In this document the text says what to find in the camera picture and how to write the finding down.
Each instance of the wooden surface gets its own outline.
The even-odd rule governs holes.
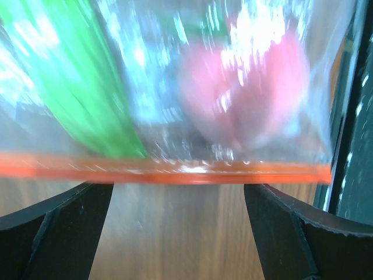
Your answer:
[[[77,184],[0,180],[0,216]],[[280,185],[312,203],[315,185]],[[116,185],[91,277],[263,279],[242,185]]]

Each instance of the clear plastic bag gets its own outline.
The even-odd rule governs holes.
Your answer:
[[[330,70],[354,5],[0,0],[2,173],[328,181]]]

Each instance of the black frame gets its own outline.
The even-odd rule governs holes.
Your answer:
[[[367,71],[371,71],[368,69],[370,67],[368,62],[370,59],[370,52],[372,52],[370,47],[372,10],[372,1],[357,1],[356,12],[347,32],[336,96],[330,115],[332,122],[332,144],[335,149],[332,166],[333,183],[331,186],[319,185],[314,201],[315,207],[336,215],[342,215],[339,210],[341,194],[349,188],[352,188],[352,186],[347,187],[346,181],[343,181],[347,178],[347,174],[345,174],[347,163],[349,163],[349,167],[354,168],[351,162],[349,162],[352,141],[354,141],[355,145],[363,145],[364,139],[359,140],[361,136],[360,132],[363,127],[369,129],[365,120],[363,122],[358,121],[358,119],[363,120],[364,117],[368,116],[369,112],[365,112],[365,114],[362,112],[362,115],[357,118],[356,110],[358,109],[361,99],[367,98],[369,95],[369,88],[372,88],[370,85],[366,85],[365,87],[361,86],[363,75],[366,75]],[[371,164],[370,167],[365,166],[365,169],[368,170],[369,168],[373,168],[373,164]]]
[[[266,280],[373,279],[373,226],[269,185],[246,184],[244,193]]]
[[[83,183],[0,217],[0,279],[88,279],[113,187]]]

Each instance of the green vegetable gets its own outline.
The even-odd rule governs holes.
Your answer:
[[[147,155],[89,0],[0,0],[0,17],[41,99],[73,138],[112,158]]]

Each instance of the red apple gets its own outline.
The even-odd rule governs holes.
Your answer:
[[[308,60],[297,36],[288,31],[260,57],[253,50],[236,53],[230,65],[222,53],[201,45],[186,52],[179,72],[186,114],[206,139],[229,148],[278,137],[308,89]]]

